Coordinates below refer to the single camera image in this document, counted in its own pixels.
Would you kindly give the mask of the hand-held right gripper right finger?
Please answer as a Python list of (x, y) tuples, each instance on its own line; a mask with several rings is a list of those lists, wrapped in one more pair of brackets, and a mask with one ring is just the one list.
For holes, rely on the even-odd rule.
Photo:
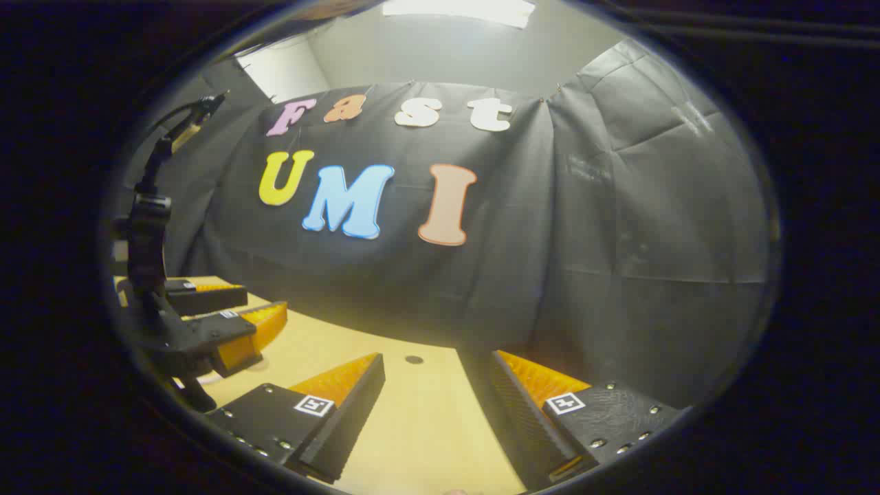
[(681, 416), (621, 382), (589, 384), (506, 351), (493, 352), (491, 377), (516, 447), (544, 486), (626, 457)]

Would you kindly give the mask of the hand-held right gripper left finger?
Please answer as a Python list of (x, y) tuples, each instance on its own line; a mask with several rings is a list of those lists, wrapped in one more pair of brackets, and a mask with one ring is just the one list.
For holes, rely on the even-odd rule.
[(261, 457), (333, 485), (384, 382), (383, 355), (371, 352), (294, 386), (261, 384), (206, 416)]

